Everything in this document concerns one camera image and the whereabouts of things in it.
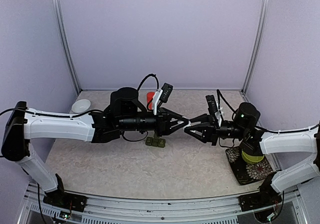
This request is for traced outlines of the green weekly pill organizer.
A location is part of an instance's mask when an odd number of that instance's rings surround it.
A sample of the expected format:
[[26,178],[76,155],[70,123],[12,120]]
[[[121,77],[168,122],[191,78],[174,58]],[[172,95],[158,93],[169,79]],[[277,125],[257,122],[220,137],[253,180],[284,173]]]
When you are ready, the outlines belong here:
[[166,140],[158,136],[148,136],[145,139],[145,145],[157,148],[164,148],[166,146]]

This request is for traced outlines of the red pill bottle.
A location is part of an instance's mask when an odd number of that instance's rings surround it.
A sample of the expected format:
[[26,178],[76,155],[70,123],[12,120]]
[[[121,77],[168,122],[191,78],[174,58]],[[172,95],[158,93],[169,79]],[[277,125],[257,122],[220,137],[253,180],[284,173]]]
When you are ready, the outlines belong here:
[[155,95],[155,92],[153,91],[150,91],[146,94],[146,101],[147,101],[147,109],[148,110],[152,110],[152,101],[153,101],[153,97]]

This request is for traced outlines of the white pill bottle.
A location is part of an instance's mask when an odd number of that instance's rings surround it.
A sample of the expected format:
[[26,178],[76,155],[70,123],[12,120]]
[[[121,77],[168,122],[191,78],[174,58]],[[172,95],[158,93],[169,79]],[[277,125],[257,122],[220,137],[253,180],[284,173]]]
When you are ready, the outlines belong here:
[[183,130],[187,127],[190,127],[192,125],[192,123],[190,121],[188,121],[188,123],[183,127]]

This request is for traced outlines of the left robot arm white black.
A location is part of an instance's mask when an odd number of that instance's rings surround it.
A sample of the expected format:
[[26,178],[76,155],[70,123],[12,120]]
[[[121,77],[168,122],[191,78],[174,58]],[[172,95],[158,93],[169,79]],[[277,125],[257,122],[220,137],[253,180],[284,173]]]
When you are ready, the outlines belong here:
[[70,202],[61,178],[52,174],[32,147],[32,139],[71,139],[105,144],[117,140],[124,132],[153,131],[157,136],[169,136],[190,125],[190,121],[169,109],[166,103],[171,90],[158,89],[148,110],[139,101],[139,92],[133,87],[122,87],[110,94],[110,103],[104,110],[88,110],[80,114],[39,111],[28,108],[19,101],[9,109],[11,115],[6,123],[1,154],[26,171],[40,188],[57,205]]

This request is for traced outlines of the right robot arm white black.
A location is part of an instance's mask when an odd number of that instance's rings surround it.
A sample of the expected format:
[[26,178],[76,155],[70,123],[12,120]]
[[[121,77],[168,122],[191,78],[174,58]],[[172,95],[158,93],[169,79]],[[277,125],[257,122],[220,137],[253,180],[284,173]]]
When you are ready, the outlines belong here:
[[310,156],[282,171],[269,174],[256,202],[266,206],[276,193],[297,184],[309,181],[320,175],[320,126],[316,124],[304,129],[271,131],[257,127],[260,112],[254,105],[242,102],[232,121],[219,121],[213,107],[209,114],[203,114],[190,120],[191,126],[184,132],[203,143],[216,145],[219,139],[237,139],[241,150],[250,156],[263,156],[275,153],[306,152]]

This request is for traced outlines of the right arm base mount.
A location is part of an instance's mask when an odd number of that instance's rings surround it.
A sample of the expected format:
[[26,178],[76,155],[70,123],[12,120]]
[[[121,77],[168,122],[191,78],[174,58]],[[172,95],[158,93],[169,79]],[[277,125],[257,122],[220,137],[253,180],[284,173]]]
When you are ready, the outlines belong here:
[[251,194],[240,195],[238,197],[242,212],[260,209],[282,202],[280,194],[270,196],[267,193],[255,192]]

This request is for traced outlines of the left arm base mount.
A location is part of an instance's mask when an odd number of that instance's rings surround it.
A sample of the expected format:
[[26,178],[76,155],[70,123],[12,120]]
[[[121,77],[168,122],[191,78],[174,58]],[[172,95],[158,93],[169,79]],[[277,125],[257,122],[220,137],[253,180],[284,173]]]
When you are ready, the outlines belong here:
[[54,207],[83,213],[87,203],[87,199],[88,198],[84,195],[56,190],[53,192],[45,193],[43,202]]

